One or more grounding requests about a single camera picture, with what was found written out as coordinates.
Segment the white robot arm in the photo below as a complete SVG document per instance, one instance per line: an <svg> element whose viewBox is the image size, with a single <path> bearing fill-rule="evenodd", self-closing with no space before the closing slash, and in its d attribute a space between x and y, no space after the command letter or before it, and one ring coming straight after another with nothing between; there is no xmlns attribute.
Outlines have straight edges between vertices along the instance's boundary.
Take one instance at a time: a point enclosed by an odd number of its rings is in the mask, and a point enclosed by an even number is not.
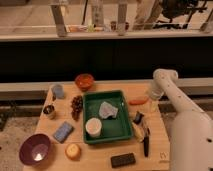
<svg viewBox="0 0 213 171"><path fill-rule="evenodd" d="M149 97L166 95L177 115L171 126L169 171L213 171L213 120L175 83L178 72L156 69Z"/></svg>

